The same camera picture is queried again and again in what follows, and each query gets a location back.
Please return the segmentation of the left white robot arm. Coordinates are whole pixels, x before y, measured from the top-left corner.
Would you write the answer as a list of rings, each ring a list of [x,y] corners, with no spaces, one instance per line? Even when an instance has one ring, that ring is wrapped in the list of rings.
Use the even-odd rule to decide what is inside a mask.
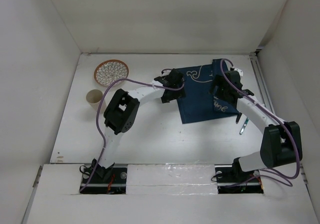
[[[172,100],[186,96],[184,91],[184,75],[177,69],[169,69],[168,71],[169,74],[158,76],[150,83],[122,78],[113,82],[104,92],[102,101],[105,100],[110,88],[120,81],[128,81],[141,85],[140,88],[130,91],[120,88],[114,93],[103,113],[104,131],[102,131],[99,125],[99,113],[102,107],[102,104],[99,104],[96,127],[102,137],[103,145],[98,159],[92,162],[91,177],[95,176],[98,181],[103,183],[111,178],[115,164],[114,154],[118,149],[120,139],[133,126],[140,107],[155,99],[160,99],[162,103],[169,103]]]

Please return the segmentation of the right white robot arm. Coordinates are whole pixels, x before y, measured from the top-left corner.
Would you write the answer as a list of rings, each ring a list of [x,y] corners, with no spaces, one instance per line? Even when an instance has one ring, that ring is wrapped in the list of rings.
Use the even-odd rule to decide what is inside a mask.
[[[271,113],[250,90],[242,89],[240,78],[236,70],[226,71],[215,76],[211,88],[215,97],[246,115],[262,133],[258,152],[234,159],[230,171],[232,177],[243,181],[255,170],[269,171],[291,163],[299,165],[303,157],[299,125]]]

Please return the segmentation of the blue whale cloth napkin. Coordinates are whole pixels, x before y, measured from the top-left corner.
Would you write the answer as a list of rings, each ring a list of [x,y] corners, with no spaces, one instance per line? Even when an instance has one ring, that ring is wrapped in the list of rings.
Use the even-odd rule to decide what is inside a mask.
[[[239,112],[210,93],[216,75],[221,75],[220,59],[211,64],[179,68],[184,77],[185,98],[177,100],[183,124],[226,118]]]

